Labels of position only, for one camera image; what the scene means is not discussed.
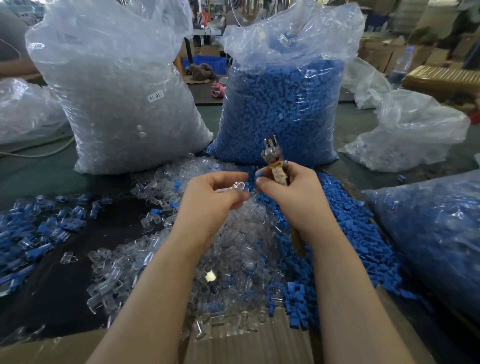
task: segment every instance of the blue plastic crate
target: blue plastic crate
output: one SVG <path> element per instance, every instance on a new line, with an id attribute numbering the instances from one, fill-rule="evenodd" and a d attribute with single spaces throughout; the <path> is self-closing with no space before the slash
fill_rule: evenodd
<path id="1" fill-rule="evenodd" d="M 188 58 L 183 58 L 181 63 L 183 69 L 187 68 L 189 66 Z M 193 56 L 193 63 L 197 65 L 206 63 L 212 67 L 213 72 L 216 74 L 227 74 L 227 59 L 225 57 Z"/>

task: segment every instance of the label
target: label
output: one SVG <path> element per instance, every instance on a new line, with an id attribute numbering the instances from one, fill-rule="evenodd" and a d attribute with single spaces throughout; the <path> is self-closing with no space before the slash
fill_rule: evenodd
<path id="1" fill-rule="evenodd" d="M 165 96 L 165 93 L 163 91 L 154 92 L 153 94 L 148 95 L 148 102 L 157 101 L 161 99 L 163 96 Z"/>

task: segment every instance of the pile of clear plastic parts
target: pile of clear plastic parts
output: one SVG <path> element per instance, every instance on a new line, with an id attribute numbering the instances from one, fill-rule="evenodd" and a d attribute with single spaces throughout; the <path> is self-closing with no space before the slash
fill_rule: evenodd
<path id="1" fill-rule="evenodd" d="M 116 250 L 90 252 L 95 282 L 88 288 L 87 304 L 92 312 L 103 306 L 113 322 L 130 295 L 144 267 L 169 235 L 177 208 L 188 181 L 198 175 L 238 170 L 234 164 L 214 158 L 189 155 L 159 168 L 154 174 L 135 175 L 131 193 L 146 200 L 153 209 L 141 216 L 144 232 L 150 236 L 127 239 Z M 244 188 L 238 183 L 234 188 Z M 230 214 L 210 250 L 195 271 L 187 316 L 196 317 L 193 335 L 209 337 L 210 328 L 225 326 L 225 335 L 256 331 L 268 315 L 268 301 L 283 304 L 281 285 L 284 272 L 277 268 L 280 254 L 276 246 L 273 214 L 257 201 L 258 193 Z"/>

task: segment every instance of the plastic bag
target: plastic bag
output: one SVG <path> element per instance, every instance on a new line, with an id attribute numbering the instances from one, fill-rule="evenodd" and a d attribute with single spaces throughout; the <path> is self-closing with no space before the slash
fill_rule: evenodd
<path id="1" fill-rule="evenodd" d="M 379 126 L 345 145 L 352 160 L 370 170 L 398 172 L 445 160 L 467 136 L 470 120 L 431 96 L 408 90 L 386 95 L 377 108 Z"/>
<path id="2" fill-rule="evenodd" d="M 186 0 L 137 0 L 127 7 L 58 0 L 27 33 L 29 54 L 72 125 L 75 170 L 149 169 L 211 141 L 171 64 L 192 33 L 189 9 Z"/>
<path id="3" fill-rule="evenodd" d="M 65 112 L 49 87 L 21 78 L 0 81 L 0 144 L 50 136 L 66 122 Z"/>
<path id="4" fill-rule="evenodd" d="M 480 322 L 480 170 L 363 193 L 430 288 Z"/>
<path id="5" fill-rule="evenodd" d="M 333 125 L 345 61 L 357 54 L 364 19 L 356 3 L 299 0 L 245 28 L 228 26 L 228 74 L 220 131 L 207 152 L 227 162 L 264 164 L 275 134 L 284 157 L 306 165 L 337 158 Z"/>
<path id="6" fill-rule="evenodd" d="M 354 94 L 359 109 L 374 109 L 382 102 L 382 97 L 393 90 L 375 67 L 358 57 L 345 65 L 342 87 Z"/>

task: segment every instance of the plastic bottle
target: plastic bottle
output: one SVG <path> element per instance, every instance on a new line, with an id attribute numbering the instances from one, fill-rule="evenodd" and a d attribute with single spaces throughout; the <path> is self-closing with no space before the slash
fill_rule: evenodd
<path id="1" fill-rule="evenodd" d="M 394 70 L 388 76 L 388 81 L 392 84 L 394 89 L 400 88 L 402 81 L 407 75 L 408 69 L 412 64 L 413 46 L 408 46 L 405 53 L 396 61 Z"/>

